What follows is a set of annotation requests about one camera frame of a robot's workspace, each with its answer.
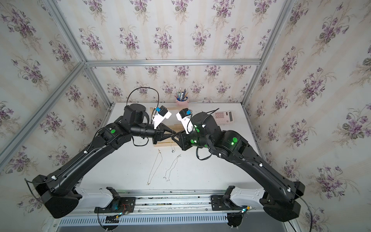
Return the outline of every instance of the black cable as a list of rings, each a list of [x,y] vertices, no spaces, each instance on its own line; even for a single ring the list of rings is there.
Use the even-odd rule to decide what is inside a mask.
[[[192,119],[192,111],[191,111],[191,117],[189,118],[189,121],[188,121],[188,123],[187,123],[187,132],[188,132],[188,134],[190,133],[190,132],[188,131],[188,125],[189,125],[189,123],[191,122],[191,119]]]
[[[151,88],[151,87],[139,87],[139,88],[136,88],[135,90],[137,90],[137,89],[153,89],[154,91],[156,91],[156,93],[157,93],[157,107],[158,107],[158,103],[160,102],[160,95],[158,94],[158,91],[157,90],[155,90],[154,88]],[[128,105],[128,101],[129,101],[130,95],[135,90],[131,91],[131,93],[129,94],[128,99],[126,100],[126,105]]]
[[[206,158],[200,159],[200,157],[198,156],[198,149],[199,149],[199,147],[196,148],[196,157],[197,157],[197,159],[199,159],[199,160],[207,160],[208,158],[210,158],[210,157],[213,155],[213,154],[211,154],[211,155],[209,155],[209,156],[206,157]]]
[[[101,227],[102,227],[104,230],[106,230],[106,229],[102,226],[101,222],[99,221],[99,213],[98,213],[98,211],[97,211],[97,213],[96,213],[96,217],[98,218],[99,225],[101,225]]]
[[[26,184],[27,184],[27,187],[28,189],[30,190],[31,192],[31,195],[33,196],[33,198],[35,198],[38,202],[40,202],[42,205],[44,204],[41,200],[39,200],[32,192],[31,188],[30,188],[30,185],[28,184],[28,180],[24,179],[26,181]]]
[[[311,226],[309,228],[309,232],[312,231],[312,225],[313,225],[313,215],[312,215],[312,211],[311,211],[311,208],[309,207],[309,205],[306,203],[306,201],[299,195],[297,195],[298,197],[300,197],[300,199],[306,204],[306,206],[308,207],[308,210],[309,210],[309,213],[311,214]]]
[[[290,221],[288,221],[288,222],[290,223],[292,229],[294,229],[294,231],[296,232],[296,230],[295,230],[294,226],[291,224],[291,222]]]
[[[147,138],[147,142],[146,142],[144,145],[136,145],[136,144],[134,143],[134,137],[131,136],[131,138],[133,139],[133,144],[134,144],[134,146],[136,146],[136,147],[144,147],[145,145],[148,144],[148,141],[150,140],[149,138]]]

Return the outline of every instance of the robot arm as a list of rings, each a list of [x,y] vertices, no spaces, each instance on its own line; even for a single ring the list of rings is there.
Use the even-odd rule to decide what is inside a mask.
[[[38,175],[33,179],[31,183],[53,217],[66,216],[82,203],[85,190],[76,188],[77,182],[99,161],[119,149],[124,143],[129,142],[133,136],[152,138],[154,144],[170,138],[172,135],[170,128],[158,120],[156,128],[153,124],[143,123],[144,117],[147,121],[149,120],[143,105],[127,105],[123,116],[116,119],[114,123],[101,128],[92,142],[65,165],[47,176]],[[116,191],[109,187],[107,190],[99,190],[89,195],[104,196],[100,205],[93,205],[103,208],[118,196]]]
[[[197,147],[196,154],[199,148],[207,148],[211,154],[243,169],[263,187],[254,191],[230,186],[221,198],[212,197],[212,204],[222,199],[221,204],[226,209],[261,205],[265,212],[282,222],[299,216],[300,204],[295,199],[303,195],[305,186],[301,182],[284,178],[269,166],[240,134],[235,131],[221,131],[214,118],[205,112],[191,117],[188,109],[183,109],[183,115],[179,115],[181,120],[186,118],[187,124],[182,124],[190,132],[184,130],[172,134],[173,131],[161,123],[167,118],[167,109],[161,107],[156,111],[154,121],[157,126],[143,123],[144,117],[149,120],[143,105],[126,106],[124,115],[100,129],[92,142],[74,158],[48,176],[38,175],[33,179],[31,183],[53,217],[61,218],[78,205],[83,208],[92,206],[91,202],[96,202],[84,200],[86,191],[75,187],[76,183],[94,165],[129,142],[133,136],[152,138],[153,144],[171,137],[182,150]],[[99,190],[90,195],[103,199],[100,204],[93,206],[106,207],[108,210],[105,212],[116,212],[117,206],[120,205],[120,196],[113,188],[107,187],[107,190]]]
[[[299,216],[301,206],[295,199],[304,194],[305,186],[301,182],[283,177],[237,132],[221,131],[211,115],[198,113],[191,118],[191,123],[195,130],[190,134],[181,131],[172,136],[182,150],[192,146],[207,148],[211,154],[240,167],[264,188],[251,191],[230,186],[223,196],[225,205],[260,204],[266,213],[282,222]]]

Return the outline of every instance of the white table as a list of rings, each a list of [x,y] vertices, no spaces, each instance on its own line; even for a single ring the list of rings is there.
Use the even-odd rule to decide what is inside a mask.
[[[146,107],[149,115],[151,115],[150,107],[156,106],[156,103],[140,104]],[[119,116],[123,115],[125,105],[125,103],[116,103],[107,123],[112,123]],[[175,103],[163,103],[162,105],[165,107],[176,106]],[[190,103],[188,108],[193,110],[194,115],[201,111],[208,112],[216,108],[220,108],[219,111],[233,111],[235,122],[221,125],[220,128],[238,132],[257,151],[240,103]],[[180,123],[175,116],[177,111],[172,110],[170,112],[172,116],[167,120],[165,119],[163,123],[165,125]],[[134,139],[136,144],[144,144],[147,141],[147,139],[143,140],[139,137]],[[240,188],[261,187],[246,172],[224,159],[211,156],[208,160],[200,161],[196,157],[195,147],[182,151],[176,143],[174,144],[175,152],[172,153],[171,147],[154,147],[151,139],[148,145],[144,147],[135,147],[132,141],[125,143],[117,151],[108,155],[93,167],[83,177],[80,187],[97,189],[109,186],[116,190],[224,190],[229,185],[235,185]],[[159,155],[155,162],[159,149],[162,159]],[[178,155],[181,156],[174,167],[175,162],[173,163],[173,161]],[[200,158],[209,155],[210,153],[207,149],[199,149]],[[148,185],[147,182],[152,167],[151,176],[153,178]],[[164,179],[164,176],[166,170],[170,167],[174,167],[174,169],[168,177],[169,181],[167,181]]]

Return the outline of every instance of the purple flower pattern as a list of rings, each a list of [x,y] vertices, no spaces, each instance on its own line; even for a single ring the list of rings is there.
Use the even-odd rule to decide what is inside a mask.
[[[103,25],[106,22],[105,12],[102,10],[102,1],[105,0],[82,0],[86,5],[89,6],[90,13],[94,17],[94,20],[100,19]]]
[[[25,150],[27,147],[21,146],[19,152],[5,165],[5,173],[10,174],[14,171],[18,172],[19,175],[29,174],[31,169],[37,171],[39,165],[34,158],[29,158]]]
[[[278,137],[281,136],[278,133],[278,130],[279,130],[279,127],[277,126],[277,123],[269,125],[267,135],[265,136],[267,141],[265,141],[265,142],[268,143],[268,144],[270,144],[272,141],[278,142]]]
[[[367,54],[371,55],[371,46],[367,49]],[[363,60],[362,64],[356,65],[356,70],[354,70],[350,76],[352,78],[356,78],[357,80],[350,85],[358,85],[363,87],[363,85],[367,82],[371,84],[371,58],[367,57]]]
[[[231,88],[230,83],[225,81],[220,81],[219,84],[215,87],[220,98],[224,97],[226,91]]]
[[[161,66],[145,66],[144,67],[146,70],[148,70],[148,76],[150,78],[153,78],[153,80],[156,80],[158,75],[157,75],[157,70],[161,68]]]
[[[231,34],[228,34],[226,36],[226,41],[224,44],[227,44],[228,47],[224,50],[224,55],[227,55],[227,58],[233,58],[237,54],[237,50],[241,49],[242,43],[245,41],[243,40],[243,34],[242,31],[245,30],[247,27],[241,27],[239,30],[236,30],[236,28],[232,28]]]
[[[103,121],[101,118],[98,118],[97,116],[96,116],[95,121],[93,122],[93,126],[96,130],[98,130],[101,127],[101,124],[102,124],[102,121]]]
[[[157,96],[153,96],[152,99],[153,99],[153,100],[151,100],[151,102],[153,102],[153,103],[157,103]],[[165,100],[163,100],[162,98],[160,98],[160,103],[165,103]]]
[[[330,80],[332,80],[332,78],[336,79],[336,77],[333,76],[333,72],[324,73],[322,68],[318,68],[315,73],[310,73],[308,77],[303,80],[305,87],[299,89],[295,94],[295,96],[297,96],[295,103],[298,102],[299,106],[304,104],[308,106],[308,100],[313,102],[317,96],[321,97],[322,92],[325,90],[327,78]]]
[[[272,106],[273,114],[278,114],[280,109],[287,108],[287,103],[290,101],[290,99],[287,98],[287,94],[288,92],[285,88],[283,88],[281,92],[277,92],[275,102]]]
[[[259,80],[259,91],[262,91],[264,88],[264,85],[268,84],[270,81],[270,78],[272,76],[269,74],[269,69],[268,67],[265,67],[264,71],[260,74],[260,80]]]
[[[342,126],[338,124],[338,130],[335,130],[333,134],[338,134],[341,136],[340,139],[335,140],[335,143],[340,144],[341,146],[349,146],[351,141],[355,145],[355,140],[358,138],[371,137],[371,120],[368,120],[366,114],[371,110],[371,103],[367,104],[363,109],[354,109],[349,108],[349,112],[346,116],[348,123],[343,123]]]
[[[50,14],[49,9],[46,8],[46,5],[44,4],[43,0],[37,0],[37,4],[38,4],[38,5],[39,5],[43,10],[45,10],[46,12],[48,12],[48,14],[49,14],[49,16],[50,16],[50,20],[51,20],[51,21],[54,21],[54,20],[53,20],[53,16],[52,16],[52,14]]]
[[[250,68],[251,65],[235,65],[234,69],[236,73],[234,74],[234,78],[237,78],[237,81],[241,80],[244,77],[246,70]]]
[[[63,62],[63,67],[66,71],[71,71],[74,68],[75,62],[72,62],[72,55],[69,53],[69,50],[65,44],[59,41],[60,35],[56,35],[54,41],[49,41],[50,46],[52,46],[53,54],[57,61]]]
[[[286,35],[290,35],[294,28],[296,27],[296,23],[302,16],[305,16],[308,13],[308,6],[310,0],[302,0],[300,2],[295,2],[293,8],[291,9],[291,17],[287,22]]]
[[[261,102],[259,102],[257,104],[257,109],[255,111],[255,115],[256,115],[256,118],[255,120],[257,120],[260,116],[264,116],[265,115],[265,102],[264,100],[262,100]]]
[[[208,83],[213,83],[214,80],[216,80],[216,77],[219,76],[220,72],[220,66],[218,65],[207,65],[205,72],[207,72],[207,75],[205,76],[205,80],[207,80]]]
[[[116,76],[118,76],[118,78],[121,79],[122,81],[126,80],[125,72],[127,68],[128,68],[127,66],[111,67],[111,69],[115,71]]]
[[[265,157],[264,157],[265,161],[272,167],[273,165],[277,165],[276,164],[276,160],[272,157],[272,154],[269,152],[269,153],[265,153]]]
[[[17,207],[24,209],[23,215],[25,215],[26,212],[32,213],[35,209],[42,211],[44,209],[44,205],[38,200],[36,200],[32,195],[26,195],[23,196],[22,201],[17,204]]]
[[[254,134],[256,135],[256,138],[260,141],[262,140],[262,130],[260,128],[260,125],[257,127],[254,127]]]
[[[139,88],[139,87],[149,87],[148,86],[148,84],[147,83],[143,83],[143,82],[141,82],[141,81],[137,81],[136,82],[136,86],[135,86],[135,88]],[[144,99],[147,99],[147,97],[148,97],[148,89],[138,89],[137,90],[138,92],[139,92],[139,95],[143,98],[144,97]]]
[[[303,49],[296,50],[296,47],[292,46],[291,51],[287,52],[282,58],[283,65],[278,69],[278,76],[276,80],[286,80],[285,76],[290,75],[292,70],[295,70],[295,65],[298,62],[298,57],[303,55]]]
[[[198,52],[198,54],[201,54],[204,52],[204,49],[206,48],[206,40],[211,37],[211,34],[209,33],[210,28],[204,28],[204,25],[200,24],[198,26],[194,26],[194,32],[191,34],[192,39],[194,40],[194,51]]]
[[[73,101],[75,106],[77,108],[82,108],[83,105],[84,105],[84,101],[81,97],[81,92],[79,91],[79,87],[77,87],[76,85],[71,85],[69,88],[68,88],[68,91],[65,93],[66,97],[68,98],[68,101],[71,102]]]
[[[240,90],[240,93],[241,93],[241,97],[243,98],[243,96],[245,96],[245,93],[246,93],[246,89],[247,89],[247,86],[249,84],[246,83],[244,87],[242,87],[242,89]]]
[[[263,22],[265,16],[267,15],[267,10],[269,6],[272,4],[272,0],[255,0],[254,5],[256,6],[255,12],[253,13],[253,21],[256,20],[256,24],[258,25]]]
[[[345,196],[346,189],[348,186],[354,191],[359,193],[359,190],[355,187],[354,181],[343,178],[343,170],[339,166],[334,168],[324,165],[323,167],[317,167],[318,176],[313,174],[309,176],[312,181],[308,186],[312,187],[312,191],[318,194],[321,199],[323,195],[327,199],[338,198],[339,201],[342,196]]]
[[[158,44],[157,48],[157,54],[161,55],[163,59],[166,59],[168,55],[170,54],[171,43],[173,40],[171,39],[171,35],[169,34],[169,31],[171,29],[171,26],[165,26],[163,29],[157,27],[156,33],[153,37],[155,38],[154,43]]]
[[[247,107],[246,107],[246,113],[249,117],[251,117],[251,109],[250,109],[250,103],[247,104]]]
[[[71,158],[67,154],[66,146],[58,145],[56,150],[50,151],[51,154],[48,155],[48,159],[53,161],[53,167],[66,164]]]
[[[107,90],[109,94],[112,94],[112,98],[115,101],[120,102],[122,100],[122,90],[117,85],[118,83],[116,82],[114,82],[113,84],[107,84]]]
[[[71,120],[72,124],[75,126],[75,131],[81,131],[84,134],[89,133],[89,127],[85,122],[84,115],[78,115],[77,117],[73,117]]]
[[[132,5],[135,5],[135,14],[137,15],[137,20],[142,20],[143,25],[148,22],[148,11],[147,3],[151,0],[129,0]]]
[[[196,98],[200,96],[200,92],[203,88],[203,83],[200,83],[199,81],[192,81],[192,85],[189,86],[189,89],[192,91],[192,96]]]
[[[9,32],[19,32],[21,42],[30,50],[32,47],[37,53],[41,50],[40,38],[35,36],[36,29],[31,25],[31,19],[23,11],[18,10],[10,3],[0,3],[0,12],[3,23],[6,23]]]
[[[295,123],[291,125],[292,132],[287,132],[285,143],[288,147],[294,149],[294,145],[299,147],[300,145],[305,145],[305,142],[308,141],[309,134],[317,134],[314,131],[314,127],[307,125],[307,122],[303,119],[300,122],[295,120]]]
[[[171,98],[171,96],[174,95],[173,92],[175,91],[176,86],[169,81],[163,81],[161,89],[164,91],[164,94],[167,98]]]
[[[89,94],[88,95],[89,105],[94,107],[96,110],[101,110],[101,105],[98,101],[98,95],[97,94]]]
[[[81,44],[87,45],[89,47],[88,52],[90,55],[94,56],[96,60],[101,60],[103,47],[102,41],[99,37],[94,34],[95,27],[87,27],[87,29],[79,28]]]
[[[171,3],[175,5],[175,18],[180,20],[180,24],[186,21],[188,3],[193,0],[171,0]]]
[[[34,87],[38,87],[41,91],[44,88],[49,91],[49,80],[41,74],[41,64],[38,61],[34,61],[28,56],[27,59],[17,57],[17,60],[12,60],[12,63],[18,69],[19,78],[31,80],[31,82],[35,84]]]
[[[258,43],[258,45],[260,45],[261,48],[256,52],[256,56],[260,57],[263,54],[265,45],[267,44],[268,39],[269,39],[270,31],[271,29],[268,29],[267,33],[263,37],[260,38],[260,42]]]
[[[305,228],[307,229],[310,227],[311,222],[312,222],[312,229],[319,231],[319,232],[322,232],[324,230],[327,230],[327,232],[330,232],[330,229],[327,226],[327,221],[329,217],[325,216],[325,213],[324,213],[325,210],[323,208],[316,209],[314,207],[311,207],[311,211],[312,211],[313,219],[311,220],[311,215],[309,211],[305,212],[304,214],[305,223],[301,222],[301,224],[303,224]]]
[[[299,164],[296,162],[296,158],[286,158],[285,165],[281,167],[281,172],[286,178],[290,178],[295,181],[299,181]]]
[[[20,117],[12,116],[14,111],[6,108],[6,101],[0,101],[0,137],[6,138],[7,134],[16,134],[21,128],[18,122]]]
[[[46,115],[44,121],[40,123],[40,129],[43,129],[45,134],[49,133],[49,131],[52,131],[53,137],[56,139],[59,139],[59,137],[64,138],[64,134],[66,133],[66,125],[62,125],[63,121],[58,115],[59,114],[50,112]]]
[[[224,102],[238,102],[238,99],[234,98],[233,96],[228,96]]]
[[[134,29],[136,27],[129,26],[127,29],[121,27],[119,38],[120,44],[125,45],[125,54],[130,56],[131,59],[136,59],[138,57],[139,50],[139,40],[138,37],[134,34]]]
[[[334,13],[324,18],[322,25],[323,32],[316,37],[316,42],[312,48],[316,47],[316,52],[312,55],[319,55],[325,51],[325,45],[329,47],[329,42],[336,37],[340,32],[345,34],[349,29],[349,23],[353,15],[347,15],[351,8],[349,8],[349,2],[346,7],[343,7],[343,3],[340,3],[334,10]]]
[[[188,72],[189,72],[189,66],[181,65],[181,66],[175,66],[174,72],[177,73],[175,76],[175,79],[177,81],[184,83],[185,80],[187,80]]]
[[[213,16],[213,25],[215,29],[222,29],[225,23],[228,23],[226,18],[231,16],[234,8],[234,0],[214,0],[212,9],[216,10],[216,15]]]
[[[208,98],[204,98],[202,100],[202,103],[213,103],[214,102],[214,97],[211,96],[211,97],[208,97]]]

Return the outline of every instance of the aluminum frame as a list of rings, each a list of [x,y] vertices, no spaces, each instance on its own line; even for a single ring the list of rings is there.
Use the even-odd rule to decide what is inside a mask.
[[[9,162],[9,160],[13,157],[13,154],[18,150],[19,146],[21,146],[21,144],[23,144],[30,137],[31,133],[38,127],[39,122],[43,120],[46,114],[50,112],[54,105],[59,101],[63,93],[85,68],[85,66],[86,65],[83,62],[77,64],[68,74],[65,80],[59,84],[49,99],[47,99],[30,118],[30,120],[23,125],[22,129],[0,153],[0,169],[2,169]]]
[[[111,66],[176,66],[176,65],[260,65],[260,59],[173,59],[87,61],[88,67]]]
[[[281,13],[277,18],[276,24],[274,25],[271,35],[268,39],[268,42],[265,46],[265,49],[262,54],[261,64],[259,65],[257,71],[254,73],[252,77],[252,81],[250,85],[247,87],[246,93],[242,100],[242,105],[246,107],[246,103],[248,102],[249,98],[252,95],[253,90],[255,89],[256,84],[258,83],[259,76],[261,75],[263,68],[265,68],[270,55],[272,54],[274,50],[274,46],[276,45],[276,42],[278,38],[280,37],[281,31],[284,28],[287,19],[289,18],[291,14],[291,9],[293,8],[294,3],[296,0],[286,0],[284,5],[282,6]]]

